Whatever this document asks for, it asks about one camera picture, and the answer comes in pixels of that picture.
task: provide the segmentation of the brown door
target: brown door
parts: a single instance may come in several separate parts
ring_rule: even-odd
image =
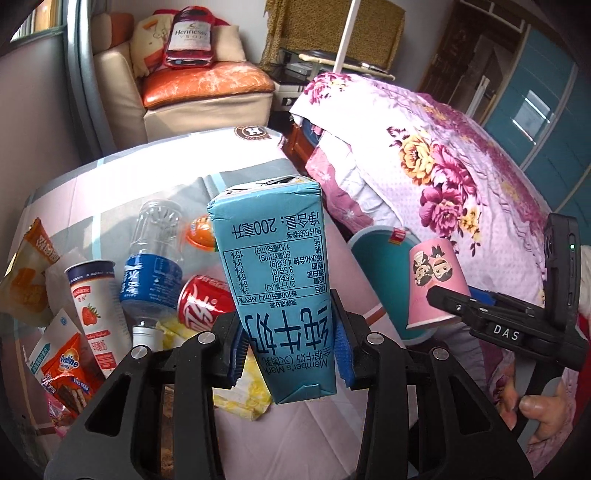
[[[420,92],[448,103],[456,85],[466,72],[474,55],[476,42],[486,28],[485,13],[457,2],[449,23],[421,86]]]

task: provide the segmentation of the orange seat cushion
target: orange seat cushion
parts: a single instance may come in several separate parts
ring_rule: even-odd
[[[267,93],[275,84],[261,69],[246,63],[221,61],[210,69],[165,69],[144,80],[144,107],[157,108],[188,100],[239,93]]]

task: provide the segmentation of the metal bolt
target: metal bolt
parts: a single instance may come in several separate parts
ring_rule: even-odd
[[[131,351],[131,356],[135,359],[143,358],[148,355],[148,349],[143,345],[138,345]]]
[[[203,332],[197,337],[199,343],[207,345],[208,343],[213,342],[216,339],[216,334],[212,332]]]
[[[372,345],[379,345],[380,343],[384,342],[384,337],[381,336],[379,333],[370,333],[368,335],[368,343]]]
[[[433,356],[437,360],[447,360],[449,358],[449,352],[447,350],[445,350],[444,348],[436,348],[433,351]]]

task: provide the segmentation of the human fingernail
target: human fingernail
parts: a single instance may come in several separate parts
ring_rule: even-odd
[[[534,401],[529,397],[523,397],[519,402],[519,408],[523,410],[531,410],[534,408]]]

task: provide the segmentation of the white bottle cap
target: white bottle cap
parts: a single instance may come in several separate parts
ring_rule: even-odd
[[[145,345],[153,352],[163,350],[164,334],[156,328],[134,327],[134,346]]]

